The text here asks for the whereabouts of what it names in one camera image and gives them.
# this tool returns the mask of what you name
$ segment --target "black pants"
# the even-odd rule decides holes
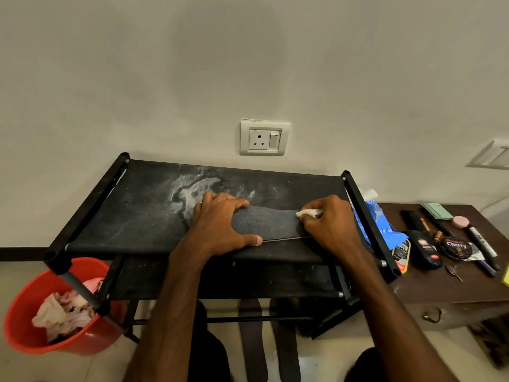
[[[196,306],[196,317],[191,341],[188,382],[231,382],[230,365],[223,344],[207,330],[207,313],[201,302]],[[382,359],[375,347],[368,348],[347,373],[345,382],[386,382]]]

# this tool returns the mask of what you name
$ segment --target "electrical outlet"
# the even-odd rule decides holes
[[[267,150],[270,142],[270,130],[250,130],[249,149]]]
[[[285,121],[240,121],[240,155],[283,155],[291,123]]]

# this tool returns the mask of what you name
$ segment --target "pink lid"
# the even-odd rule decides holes
[[[470,221],[468,221],[468,218],[463,216],[454,216],[453,217],[453,225],[456,228],[466,228],[470,224]]]

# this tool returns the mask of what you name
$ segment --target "person's right hand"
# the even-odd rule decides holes
[[[341,261],[351,255],[352,250],[364,250],[352,207],[348,201],[338,196],[315,199],[305,205],[304,209],[323,209],[322,217],[314,219],[309,215],[302,215],[300,221],[305,230],[329,252]]]

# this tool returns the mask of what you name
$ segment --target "red plastic tub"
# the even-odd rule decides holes
[[[105,277],[108,265],[101,260],[83,257],[72,260],[71,272],[82,282],[95,277]],[[9,307],[3,332],[10,346],[28,354],[44,354],[50,351],[65,351],[81,355],[93,355],[111,346],[121,332],[104,318],[95,318],[79,333],[53,345],[46,342],[46,329],[32,326],[32,318],[37,314],[41,303],[53,292],[71,291],[71,287],[60,277],[47,270],[33,279],[16,296]],[[111,302],[110,314],[117,321],[124,319],[126,303]]]

